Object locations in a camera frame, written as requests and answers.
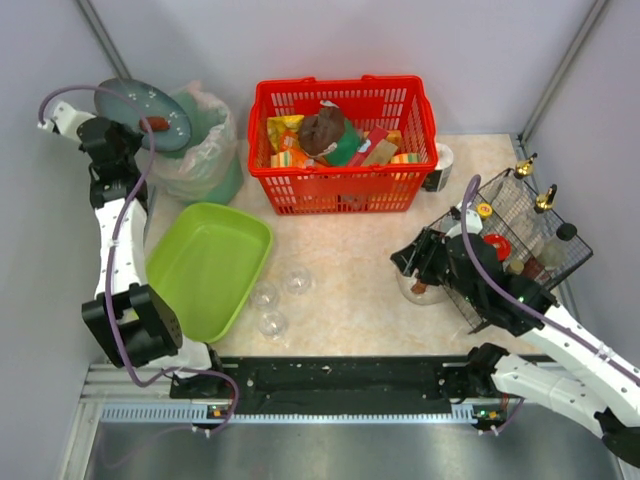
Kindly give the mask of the blue ceramic plate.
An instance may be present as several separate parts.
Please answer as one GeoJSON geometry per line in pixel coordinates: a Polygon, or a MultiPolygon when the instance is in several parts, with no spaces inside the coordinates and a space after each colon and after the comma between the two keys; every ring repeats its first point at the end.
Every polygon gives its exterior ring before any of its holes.
{"type": "Polygon", "coordinates": [[[143,135],[142,147],[149,149],[150,137],[138,125],[149,116],[166,118],[171,128],[165,132],[152,132],[157,152],[175,152],[187,146],[192,136],[191,120],[185,109],[160,89],[134,79],[112,78],[103,81],[94,92],[97,113],[110,120],[127,125],[143,135]]]}

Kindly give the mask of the brown meat piece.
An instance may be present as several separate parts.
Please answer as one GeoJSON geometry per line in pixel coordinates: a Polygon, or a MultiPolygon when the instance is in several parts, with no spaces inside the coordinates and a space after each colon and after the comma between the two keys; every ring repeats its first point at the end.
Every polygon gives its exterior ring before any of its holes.
{"type": "Polygon", "coordinates": [[[143,132],[165,132],[171,128],[170,122],[161,116],[149,116],[138,122],[143,132]]]}

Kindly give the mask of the red lid sauce jar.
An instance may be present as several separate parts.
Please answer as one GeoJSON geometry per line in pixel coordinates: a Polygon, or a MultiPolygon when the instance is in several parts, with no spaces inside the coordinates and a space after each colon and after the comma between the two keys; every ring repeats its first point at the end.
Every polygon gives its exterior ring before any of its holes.
{"type": "Polygon", "coordinates": [[[512,247],[509,240],[496,233],[490,233],[483,237],[483,240],[493,246],[497,253],[497,258],[500,262],[504,262],[511,254],[512,247]]]}

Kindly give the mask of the yellow cap sauce bottle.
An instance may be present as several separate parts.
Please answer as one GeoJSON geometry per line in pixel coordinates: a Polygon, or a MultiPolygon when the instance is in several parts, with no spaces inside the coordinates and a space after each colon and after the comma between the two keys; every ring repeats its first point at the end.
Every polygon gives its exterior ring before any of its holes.
{"type": "Polygon", "coordinates": [[[494,214],[492,206],[486,202],[478,203],[476,205],[476,212],[482,221],[488,220],[494,214]]]}

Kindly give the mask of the clear bottle with gold pourer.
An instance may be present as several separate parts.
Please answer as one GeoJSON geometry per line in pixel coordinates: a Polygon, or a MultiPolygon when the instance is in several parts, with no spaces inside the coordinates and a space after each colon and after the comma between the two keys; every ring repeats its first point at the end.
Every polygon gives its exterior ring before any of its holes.
{"type": "Polygon", "coordinates": [[[538,153],[535,152],[525,160],[518,162],[512,173],[506,176],[496,196],[499,212],[506,214],[510,208],[526,193],[526,179],[534,172],[538,153]]]}

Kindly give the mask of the dark vinegar bottle black cap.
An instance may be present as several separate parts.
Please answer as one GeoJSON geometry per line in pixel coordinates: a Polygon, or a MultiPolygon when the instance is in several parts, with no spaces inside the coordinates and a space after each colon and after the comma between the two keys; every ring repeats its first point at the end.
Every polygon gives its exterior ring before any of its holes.
{"type": "Polygon", "coordinates": [[[577,227],[563,223],[553,236],[539,240],[524,263],[522,275],[536,280],[562,266],[568,256],[568,245],[577,236],[577,227]]]}

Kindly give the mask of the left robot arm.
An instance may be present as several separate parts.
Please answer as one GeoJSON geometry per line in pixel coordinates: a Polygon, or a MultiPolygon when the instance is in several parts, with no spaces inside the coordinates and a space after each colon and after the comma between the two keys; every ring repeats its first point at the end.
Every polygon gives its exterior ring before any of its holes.
{"type": "Polygon", "coordinates": [[[172,381],[175,398],[213,396],[229,385],[217,354],[187,339],[177,315],[149,284],[144,238],[146,181],[135,161],[142,137],[126,125],[58,102],[40,127],[78,143],[90,158],[89,200],[100,229],[100,276],[81,316],[107,359],[138,386],[140,367],[172,381]]]}

